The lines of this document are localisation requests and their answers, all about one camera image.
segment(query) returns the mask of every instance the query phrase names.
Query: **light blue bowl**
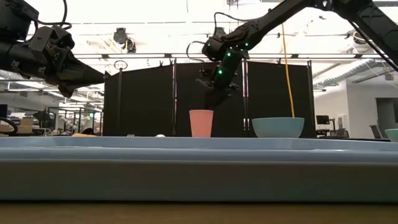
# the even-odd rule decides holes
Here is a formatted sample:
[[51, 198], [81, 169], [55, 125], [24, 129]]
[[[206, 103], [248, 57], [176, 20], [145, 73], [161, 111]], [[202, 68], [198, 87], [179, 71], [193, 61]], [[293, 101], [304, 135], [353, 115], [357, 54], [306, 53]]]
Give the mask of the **light blue bowl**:
[[298, 138], [304, 127], [304, 118], [256, 118], [253, 129], [259, 138]]
[[398, 142], [398, 129], [387, 129], [384, 131], [392, 142]]

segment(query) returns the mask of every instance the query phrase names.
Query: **black curtain panel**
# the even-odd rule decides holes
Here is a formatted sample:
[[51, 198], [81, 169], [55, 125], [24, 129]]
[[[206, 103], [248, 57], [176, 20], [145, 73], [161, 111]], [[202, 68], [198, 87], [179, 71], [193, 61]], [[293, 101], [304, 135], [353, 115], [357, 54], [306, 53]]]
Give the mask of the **black curtain panel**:
[[156, 136], [172, 133], [173, 68], [146, 68], [123, 72], [120, 128], [117, 128], [118, 78], [105, 84], [104, 135]]
[[[205, 108], [205, 90], [196, 79], [203, 68], [215, 68], [214, 63], [180, 63], [176, 65], [177, 136], [191, 136], [190, 110]], [[212, 137], [244, 137], [244, 103], [241, 68], [234, 82], [241, 88], [214, 110]]]
[[[289, 65], [290, 86], [296, 117], [304, 118], [302, 138], [314, 138], [312, 74], [310, 68]], [[248, 62], [248, 116], [254, 118], [291, 117], [285, 65]], [[249, 128], [250, 137], [256, 137]]]

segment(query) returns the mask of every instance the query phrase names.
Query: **plastic cup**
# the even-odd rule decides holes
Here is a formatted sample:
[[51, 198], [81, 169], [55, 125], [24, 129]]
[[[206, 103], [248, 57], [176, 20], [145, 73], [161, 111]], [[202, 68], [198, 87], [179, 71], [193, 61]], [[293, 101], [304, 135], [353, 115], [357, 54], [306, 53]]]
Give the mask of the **plastic cup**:
[[211, 127], [213, 125], [212, 110], [190, 110], [189, 117], [191, 121], [192, 137], [210, 138]]

